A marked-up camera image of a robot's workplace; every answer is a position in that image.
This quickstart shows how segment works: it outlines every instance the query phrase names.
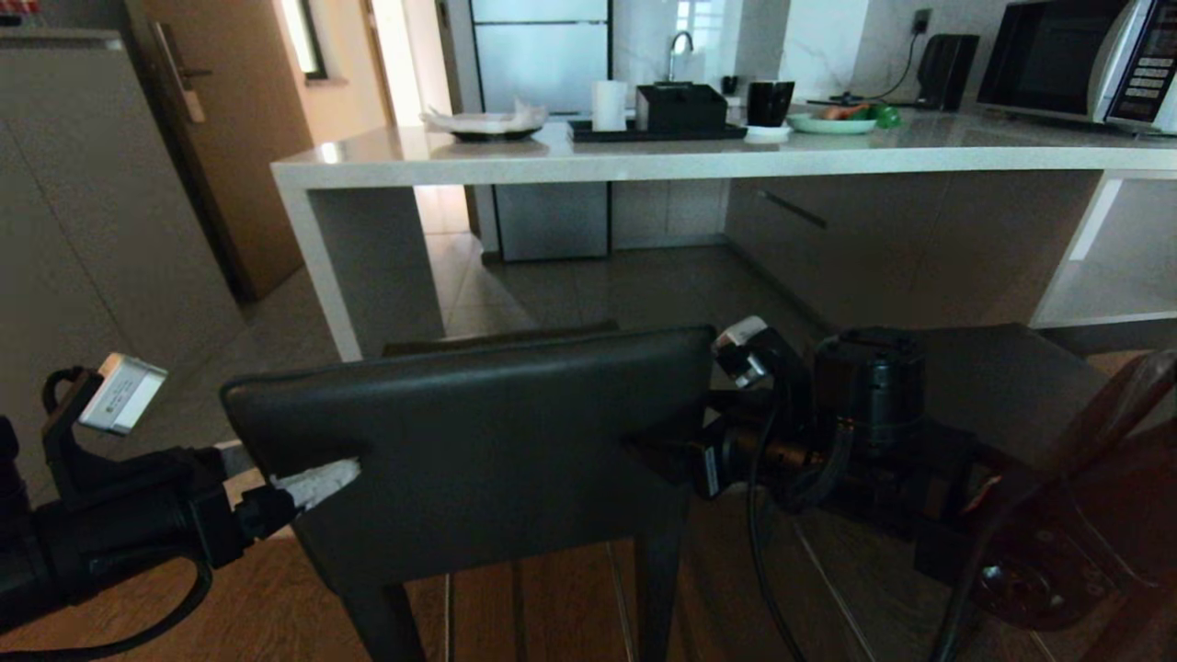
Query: black mug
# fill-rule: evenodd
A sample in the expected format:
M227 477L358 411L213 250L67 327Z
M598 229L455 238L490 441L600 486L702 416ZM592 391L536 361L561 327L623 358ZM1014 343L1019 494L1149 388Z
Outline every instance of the black mug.
M793 101L793 82L752 82L747 86L747 125L780 126Z

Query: gray chair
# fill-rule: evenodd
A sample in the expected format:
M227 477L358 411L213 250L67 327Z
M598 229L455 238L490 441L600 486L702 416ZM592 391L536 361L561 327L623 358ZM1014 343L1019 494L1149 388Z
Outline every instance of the gray chair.
M627 442L698 432L713 337L415 346L237 379L221 399L266 475L360 457L359 479L294 529L373 658L424 660L407 581L633 537L640 658L661 662L690 490Z

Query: electrical outlet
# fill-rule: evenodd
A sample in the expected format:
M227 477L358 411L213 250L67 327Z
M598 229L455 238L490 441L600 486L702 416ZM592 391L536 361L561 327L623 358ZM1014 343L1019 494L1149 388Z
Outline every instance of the electrical outlet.
M916 9L916 20L911 24L912 34L924 34L927 32L927 24L932 20L931 9Z

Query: refrigerator door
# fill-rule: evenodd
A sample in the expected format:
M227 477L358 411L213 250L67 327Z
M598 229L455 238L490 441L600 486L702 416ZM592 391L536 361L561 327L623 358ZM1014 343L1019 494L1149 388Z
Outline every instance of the refrigerator door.
M609 0L472 0L476 24L607 21Z
M604 181L496 186L503 259L605 257L607 200Z
M609 79L607 25L480 25L474 38L488 113L513 112L519 97L551 114L586 115L593 81Z

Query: black box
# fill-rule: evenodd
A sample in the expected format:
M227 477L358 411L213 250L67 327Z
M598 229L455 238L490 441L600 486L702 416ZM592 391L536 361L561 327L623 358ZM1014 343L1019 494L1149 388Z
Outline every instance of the black box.
M720 131L726 125L727 101L710 85L638 86L638 131Z
M917 108L955 111L960 107L979 40L976 34L937 34L927 40L916 74L919 80Z

